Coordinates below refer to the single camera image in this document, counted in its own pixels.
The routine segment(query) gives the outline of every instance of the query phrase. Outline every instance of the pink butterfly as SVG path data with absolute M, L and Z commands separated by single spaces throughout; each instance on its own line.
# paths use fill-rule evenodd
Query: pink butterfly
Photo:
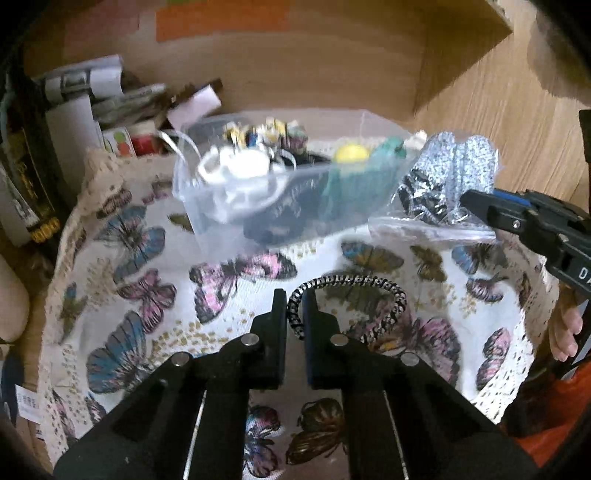
M 499 328 L 488 337 L 482 349 L 486 360 L 482 362 L 476 374 L 476 388 L 478 390 L 482 390 L 499 371 L 505 361 L 510 344 L 511 334 L 506 328 Z
M 452 387 L 456 386 L 462 347 L 445 318 L 434 317 L 427 321 L 417 318 L 413 321 L 407 309 L 390 331 L 370 348 L 396 356 L 406 351 L 414 352 Z
M 297 275 L 296 266 L 282 254 L 262 254 L 251 258 L 237 258 L 220 264 L 196 265 L 189 278 L 197 284 L 195 312 L 205 324 L 215 319 L 226 307 L 230 297 L 238 292 L 238 279 L 255 282 L 256 278 L 286 280 Z
M 53 401 L 56 404 L 57 414 L 60 417 L 61 427 L 64 429 L 64 437 L 66 437 L 66 443 L 68 448 L 76 443 L 76 432 L 74 430 L 74 424 L 68 418 L 66 406 L 61 397 L 56 393 L 55 390 L 51 390 L 53 393 Z
M 139 316 L 144 333 L 153 333 L 162 322 L 164 310 L 174 306 L 177 289 L 171 283 L 160 284 L 158 270 L 151 268 L 137 282 L 117 290 L 119 296 L 129 301 L 140 301 Z
M 168 198 L 173 188 L 172 180 L 156 180 L 152 182 L 152 192 L 142 198 L 144 205 L 151 205 L 156 200 Z

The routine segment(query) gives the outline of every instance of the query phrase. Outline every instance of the ziplock bag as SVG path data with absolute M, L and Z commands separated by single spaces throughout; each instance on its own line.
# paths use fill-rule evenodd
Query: ziplock bag
M 433 135 L 386 209 L 369 218 L 372 236 L 413 243 L 495 242 L 494 231 L 462 207 L 460 197 L 470 189 L 492 193 L 498 166 L 498 150 L 486 137 Z

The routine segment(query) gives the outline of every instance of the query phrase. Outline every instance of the butterfly print fabric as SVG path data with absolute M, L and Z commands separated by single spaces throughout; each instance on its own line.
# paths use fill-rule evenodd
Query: butterfly print fabric
M 117 209 L 127 205 L 129 202 L 131 202 L 131 192 L 128 189 L 123 188 L 107 198 L 102 208 L 96 212 L 96 217 L 98 219 L 106 218 Z
M 507 266 L 507 257 L 499 244 L 455 247 L 452 249 L 452 258 L 467 275 L 474 275 L 480 266 L 484 268 Z
M 137 273 L 164 250 L 164 228 L 144 226 L 146 209 L 145 206 L 127 206 L 110 218 L 95 237 L 95 240 L 122 249 L 122 259 L 113 272 L 115 283 Z
M 177 289 L 171 283 L 161 284 L 158 270 L 151 268 L 137 282 L 121 287 L 117 293 L 126 300 L 141 302 L 138 313 L 144 333 L 152 333 L 162 321 L 164 310 L 174 306 Z
M 107 415 L 103 405 L 101 405 L 98 400 L 94 398 L 92 393 L 88 392 L 88 394 L 84 397 L 84 402 L 86 403 L 86 408 L 88 408 L 90 421 L 93 425 L 99 423 Z
M 86 361 L 88 386 L 94 393 L 131 391 L 149 374 L 142 319 L 128 312 L 109 335 L 104 346 L 92 351 Z
M 430 248 L 423 248 L 418 245 L 413 245 L 411 250 L 418 259 L 417 275 L 419 278 L 425 281 L 436 281 L 439 283 L 447 280 L 447 274 L 441 267 L 443 259 L 439 253 Z
M 195 312 L 202 323 L 209 323 L 237 294 L 239 280 L 287 280 L 297 275 L 296 266 L 282 254 L 263 254 L 237 258 L 228 263 L 197 265 L 189 272 L 195 289 Z
M 156 200 L 163 200 L 170 197 L 173 188 L 172 180 L 157 180 L 152 182 L 152 192 L 142 198 L 144 205 L 151 205 Z
M 272 449 L 275 442 L 269 437 L 276 436 L 281 424 L 277 412 L 271 407 L 251 407 L 246 419 L 244 438 L 244 468 L 256 478 L 267 478 L 279 465 L 279 459 Z
M 492 278 L 468 278 L 466 289 L 475 299 L 482 300 L 484 303 L 496 303 L 503 299 L 503 292 L 498 283 L 507 280 L 500 274 L 495 274 Z
M 74 324 L 86 307 L 87 301 L 88 296 L 84 296 L 79 299 L 76 298 L 76 283 L 71 283 L 68 285 L 66 291 L 64 292 L 64 302 L 61 306 L 60 313 L 60 319 L 63 322 L 63 333 L 61 340 L 59 341 L 60 344 L 62 344 L 68 338 L 74 329 Z
M 165 171 L 160 165 L 166 160 L 134 159 L 129 169 L 117 170 L 104 191 L 93 185 L 94 205 L 85 200 L 73 212 L 69 241 L 63 242 L 66 260 L 58 260 L 45 309 L 43 342 L 51 348 L 44 348 L 40 358 L 41 428 L 53 462 L 170 355 L 218 352 L 270 310 L 276 288 L 289 296 L 301 283 L 326 273 L 376 275 L 398 283 L 408 300 L 398 321 L 390 317 L 393 299 L 379 289 L 328 287 L 317 291 L 318 306 L 337 318 L 341 332 L 372 352 L 416 352 L 488 418 L 499 421 L 535 351 L 530 335 L 537 333 L 530 332 L 536 332 L 537 323 L 525 328 L 523 318 L 533 308 L 534 322 L 545 321 L 541 302 L 553 292 L 542 281 L 551 277 L 535 270 L 537 258 L 529 264 L 523 258 L 527 251 L 517 252 L 505 242 L 504 251 L 441 249 L 428 242 L 378 239 L 360 226 L 260 255 L 203 264 L 183 204 L 160 183 L 171 177 L 174 161 Z M 117 183 L 123 175 L 126 180 Z M 83 231 L 86 241 L 72 263 Z M 271 393 L 252 390 L 249 405 L 245 480 L 348 478 L 340 393 L 307 387 L 304 342 L 291 329 L 284 383 Z
M 293 437 L 285 453 L 288 465 L 306 463 L 319 455 L 328 458 L 340 445 L 347 452 L 345 414 L 334 398 L 306 403 L 297 424 L 302 431 Z
M 478 390 L 482 390 L 499 371 L 505 361 L 510 344 L 511 335 L 506 328 L 499 328 L 486 341 L 482 349 L 486 360 L 476 374 L 476 388 Z
M 68 447 L 71 447 L 76 443 L 76 432 L 74 430 L 74 424 L 68 417 L 68 412 L 66 410 L 66 406 L 64 405 L 64 401 L 61 397 L 56 393 L 55 390 L 51 391 L 53 394 L 53 401 L 56 405 L 57 414 L 60 418 L 61 427 L 64 431 L 64 437 L 66 438 L 66 443 Z

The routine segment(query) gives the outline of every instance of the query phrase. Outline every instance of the finger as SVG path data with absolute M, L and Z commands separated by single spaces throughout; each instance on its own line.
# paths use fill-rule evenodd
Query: finger
M 575 356 L 577 354 L 577 342 L 574 341 L 574 336 L 568 327 L 564 324 L 562 319 L 557 319 L 552 323 L 552 333 L 554 333 L 554 340 L 556 346 L 568 356 Z
M 564 353 L 556 344 L 556 337 L 554 336 L 554 322 L 548 324 L 548 340 L 550 341 L 550 351 L 552 356 L 559 362 L 564 362 L 568 358 L 568 355 Z
M 577 308 L 569 308 L 562 313 L 562 321 L 566 328 L 568 328 L 575 335 L 581 333 L 583 330 L 583 319 Z

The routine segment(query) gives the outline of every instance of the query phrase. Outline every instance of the clear plastic box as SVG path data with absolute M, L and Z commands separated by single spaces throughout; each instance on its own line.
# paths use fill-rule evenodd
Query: clear plastic box
M 228 122 L 258 125 L 268 117 L 298 120 L 309 136 L 308 151 L 325 155 L 349 141 L 374 147 L 386 137 L 410 136 L 385 118 L 347 109 L 240 112 L 206 118 L 184 132 L 203 155 L 212 145 L 223 143 L 222 129 Z M 363 225 L 388 204 L 415 160 L 410 153 L 405 160 L 374 155 L 364 162 L 298 167 L 212 186 L 196 176 L 196 153 L 186 142 L 181 142 L 181 149 L 185 159 L 177 160 L 173 193 L 184 203 L 203 262 L 248 257 Z M 254 207 L 234 208 L 232 199 L 244 192 L 254 192 L 256 202 L 249 203 Z

